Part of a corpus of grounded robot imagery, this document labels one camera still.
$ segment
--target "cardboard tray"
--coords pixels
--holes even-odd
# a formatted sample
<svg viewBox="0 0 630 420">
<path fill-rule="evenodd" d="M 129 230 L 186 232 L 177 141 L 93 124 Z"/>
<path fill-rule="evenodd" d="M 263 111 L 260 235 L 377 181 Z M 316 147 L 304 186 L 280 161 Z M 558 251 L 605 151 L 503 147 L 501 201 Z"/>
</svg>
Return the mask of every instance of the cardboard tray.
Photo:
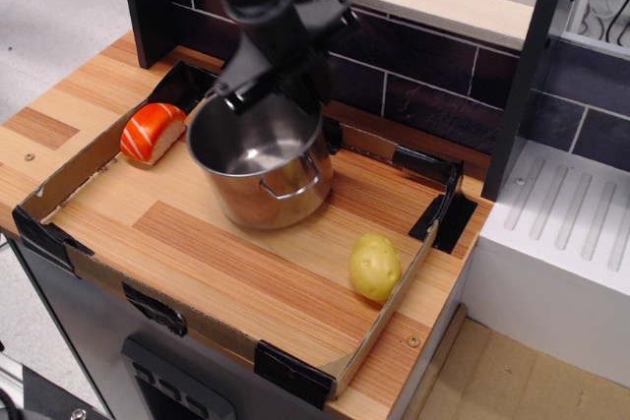
<svg viewBox="0 0 630 420">
<path fill-rule="evenodd" d="M 61 269 L 323 408 L 345 390 L 413 279 L 385 306 L 360 297 L 347 277 L 353 241 L 386 234 L 409 270 L 432 241 L 423 246 L 408 233 L 440 190 L 343 150 L 332 196 L 314 215 L 273 232 L 239 228 L 222 215 L 184 143 L 153 168 L 119 156 L 122 130 L 139 108 L 162 101 L 189 113 L 214 78 L 178 63 L 13 216 L 25 245 Z M 123 195 L 138 189 L 133 199 Z M 412 365 L 417 352 L 404 356 Z"/>
</svg>

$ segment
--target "screw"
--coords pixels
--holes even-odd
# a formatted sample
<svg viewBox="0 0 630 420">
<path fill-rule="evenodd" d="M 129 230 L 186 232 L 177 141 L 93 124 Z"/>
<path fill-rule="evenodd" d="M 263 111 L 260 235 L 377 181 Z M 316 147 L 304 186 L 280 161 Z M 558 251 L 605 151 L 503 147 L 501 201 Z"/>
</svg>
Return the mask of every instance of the screw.
<svg viewBox="0 0 630 420">
<path fill-rule="evenodd" d="M 78 408 L 70 415 L 70 420 L 86 420 L 86 418 L 88 418 L 88 412 L 83 408 Z"/>
<path fill-rule="evenodd" d="M 413 334 L 412 336 L 407 338 L 407 344 L 412 348 L 417 348 L 420 346 L 420 338 Z"/>
</svg>

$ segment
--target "toy kitchen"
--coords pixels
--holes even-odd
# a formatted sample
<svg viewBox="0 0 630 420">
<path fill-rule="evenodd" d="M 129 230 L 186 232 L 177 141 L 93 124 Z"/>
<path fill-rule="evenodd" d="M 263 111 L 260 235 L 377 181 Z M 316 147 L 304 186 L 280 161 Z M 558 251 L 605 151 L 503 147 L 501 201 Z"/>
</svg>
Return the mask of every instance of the toy kitchen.
<svg viewBox="0 0 630 420">
<path fill-rule="evenodd" d="M 462 307 L 630 385 L 625 170 L 528 140 L 574 0 L 128 1 L 0 127 L 0 229 L 103 413 L 411 420 Z M 147 165 L 151 104 L 186 131 Z M 591 278 L 547 262 L 555 226 Z M 400 257 L 378 300 L 348 273 L 368 234 Z"/>
</svg>

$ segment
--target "wood grain surface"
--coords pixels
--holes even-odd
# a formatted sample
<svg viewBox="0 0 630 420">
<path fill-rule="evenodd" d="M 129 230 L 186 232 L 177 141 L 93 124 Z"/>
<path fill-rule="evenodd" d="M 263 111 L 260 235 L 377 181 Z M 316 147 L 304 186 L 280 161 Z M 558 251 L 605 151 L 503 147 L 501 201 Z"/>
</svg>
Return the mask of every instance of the wood grain surface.
<svg viewBox="0 0 630 420">
<path fill-rule="evenodd" d="M 0 127 L 3 231 L 17 237 L 13 207 L 140 103 L 180 59 L 213 72 L 221 65 L 177 48 L 142 70 L 127 34 Z M 28 153 L 35 158 L 25 160 Z M 349 150 L 333 165 L 324 205 L 283 230 L 231 223 L 182 141 L 151 168 L 118 156 L 47 221 L 92 249 L 105 270 L 335 374 L 381 310 L 352 289 L 347 261 L 354 240 L 383 233 L 408 265 L 421 246 L 408 232 L 440 189 Z M 335 416 L 387 418 L 489 213 L 480 188 L 467 176 L 465 191 L 479 202 L 469 227 L 452 255 L 429 252 L 346 392 L 327 404 Z M 410 346 L 410 336 L 420 345 Z"/>
</svg>

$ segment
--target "dark brick tile wall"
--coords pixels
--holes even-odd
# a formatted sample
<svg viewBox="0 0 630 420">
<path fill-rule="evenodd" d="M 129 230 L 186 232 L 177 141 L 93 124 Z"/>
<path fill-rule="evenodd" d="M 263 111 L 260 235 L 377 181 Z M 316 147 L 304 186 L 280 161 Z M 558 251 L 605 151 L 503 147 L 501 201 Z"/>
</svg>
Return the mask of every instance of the dark brick tile wall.
<svg viewBox="0 0 630 420">
<path fill-rule="evenodd" d="M 573 152 L 630 171 L 630 120 L 588 110 Z"/>
<path fill-rule="evenodd" d="M 585 112 L 582 105 L 543 94 L 535 113 L 530 139 L 569 151 Z"/>
<path fill-rule="evenodd" d="M 179 42 L 227 60 L 238 29 L 221 0 L 172 0 Z M 492 153 L 518 52 L 356 6 L 361 29 L 331 51 L 333 98 Z"/>
<path fill-rule="evenodd" d="M 490 154 L 502 111 L 391 75 L 387 82 L 385 117 Z"/>
<path fill-rule="evenodd" d="M 630 171 L 628 61 L 560 41 L 530 138 Z"/>
</svg>

